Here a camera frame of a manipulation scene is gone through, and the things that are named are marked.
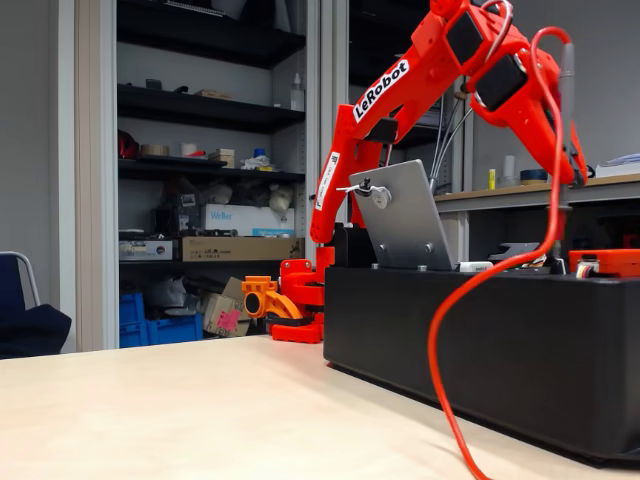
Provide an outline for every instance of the orange cable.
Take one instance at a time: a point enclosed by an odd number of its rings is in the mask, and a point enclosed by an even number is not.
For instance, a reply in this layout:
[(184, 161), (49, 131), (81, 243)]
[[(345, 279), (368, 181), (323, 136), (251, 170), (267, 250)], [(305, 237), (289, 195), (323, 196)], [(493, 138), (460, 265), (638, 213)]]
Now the orange cable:
[[(562, 40), (565, 44), (569, 43), (571, 39), (569, 35), (562, 29), (558, 27), (546, 27), (542, 30), (538, 31), (536, 35), (533, 37), (533, 41), (531, 42), (531, 63), (532, 65), (537, 65), (537, 51), (538, 44), (540, 39), (546, 35), (555, 35), (560, 40)], [(458, 423), (453, 414), (453, 410), (451, 409), (451, 405), (447, 400), (447, 395), (444, 389), (444, 385), (442, 384), (442, 377), (440, 376), (440, 368), (438, 366), (438, 354), (437, 354), (437, 340), (438, 340), (438, 330), (440, 329), (440, 325), (442, 324), (442, 320), (444, 319), (447, 312), (453, 307), (458, 300), (464, 297), (467, 293), (473, 290), (475, 287), (479, 286), (481, 283), (485, 282), (489, 278), (493, 277), (497, 273), (503, 272), (509, 268), (516, 267), (518, 265), (522, 265), (523, 263), (528, 263), (536, 258), (546, 254), (549, 250), (551, 250), (554, 242), (557, 240), (558, 235), (558, 225), (559, 225), (559, 214), (558, 214), (558, 197), (560, 190), (560, 163), (562, 161), (562, 148), (563, 148), (563, 131), (562, 131), (562, 117), (560, 114), (560, 108), (558, 107), (557, 102), (555, 101), (549, 87), (544, 82), (542, 78), (542, 73), (540, 69), (533, 68), (534, 76), (536, 81), (540, 84), (544, 92), (544, 97), (547, 105), (551, 109), (553, 114), (553, 123), (556, 128), (556, 143), (555, 143), (555, 159), (553, 164), (553, 180), (551, 185), (551, 201), (550, 201), (550, 209), (549, 209), (549, 223), (547, 226), (547, 233), (544, 241), (538, 247), (538, 249), (534, 252), (524, 253), (521, 255), (516, 255), (515, 257), (508, 258), (503, 260), (490, 269), (478, 273), (477, 275), (471, 277), (465, 283), (463, 283), (460, 287), (454, 290), (442, 304), (438, 307), (435, 314), (433, 315), (433, 319), (431, 320), (431, 326), (429, 327), (429, 337), (428, 337), (428, 358), (429, 358), (429, 369), (431, 372), (431, 379), (433, 381), (433, 386), (435, 388), (436, 394), (438, 395), (438, 400), (440, 401), (440, 405), (442, 406), (442, 410), (444, 411), (453, 435), (458, 443), (458, 448), (464, 457), (464, 461), (467, 464), (467, 467), (473, 474), (476, 480), (489, 480), (489, 478), (482, 473), (482, 471), (478, 468), (476, 463), (469, 452), (469, 448), (460, 432), (460, 428), (458, 427)]]

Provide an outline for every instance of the workbench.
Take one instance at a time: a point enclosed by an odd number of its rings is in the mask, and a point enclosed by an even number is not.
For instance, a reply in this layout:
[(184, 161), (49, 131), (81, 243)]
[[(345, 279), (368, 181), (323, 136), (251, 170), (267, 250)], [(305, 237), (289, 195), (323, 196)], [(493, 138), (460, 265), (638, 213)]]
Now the workbench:
[[(491, 478), (639, 475), (460, 426)], [(248, 337), (0, 362), (0, 478), (471, 477), (439, 410)]]

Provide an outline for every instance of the chair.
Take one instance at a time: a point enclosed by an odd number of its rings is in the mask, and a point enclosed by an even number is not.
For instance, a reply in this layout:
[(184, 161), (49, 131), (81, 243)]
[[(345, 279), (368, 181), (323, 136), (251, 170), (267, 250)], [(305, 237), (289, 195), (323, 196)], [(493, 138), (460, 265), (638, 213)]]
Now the chair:
[[(34, 308), (26, 309), (20, 266), (27, 270)], [(29, 259), (0, 252), (0, 359), (54, 355), (69, 335), (71, 319), (42, 305)]]

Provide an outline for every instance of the lerobot logo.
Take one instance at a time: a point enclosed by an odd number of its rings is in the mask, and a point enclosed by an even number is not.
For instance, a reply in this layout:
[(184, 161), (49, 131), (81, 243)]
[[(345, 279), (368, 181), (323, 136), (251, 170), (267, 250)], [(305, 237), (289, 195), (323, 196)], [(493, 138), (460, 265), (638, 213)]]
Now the lerobot logo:
[(378, 83), (367, 90), (362, 96), (362, 99), (353, 107), (353, 116), (356, 118), (356, 123), (360, 122), (362, 117), (366, 115), (369, 108), (378, 101), (380, 96), (408, 71), (409, 62), (402, 60), (388, 75), (383, 75)]

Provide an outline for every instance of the blue plastic bin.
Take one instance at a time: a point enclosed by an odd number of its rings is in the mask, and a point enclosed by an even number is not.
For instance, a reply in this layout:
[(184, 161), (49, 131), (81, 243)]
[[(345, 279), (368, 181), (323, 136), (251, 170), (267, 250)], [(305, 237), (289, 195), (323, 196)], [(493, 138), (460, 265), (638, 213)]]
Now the blue plastic bin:
[(144, 323), (141, 293), (120, 295), (120, 326)]
[(150, 345), (202, 340), (202, 319), (199, 313), (189, 317), (149, 320), (147, 325)]
[(120, 327), (120, 348), (146, 347), (147, 345), (149, 345), (149, 330), (146, 323)]

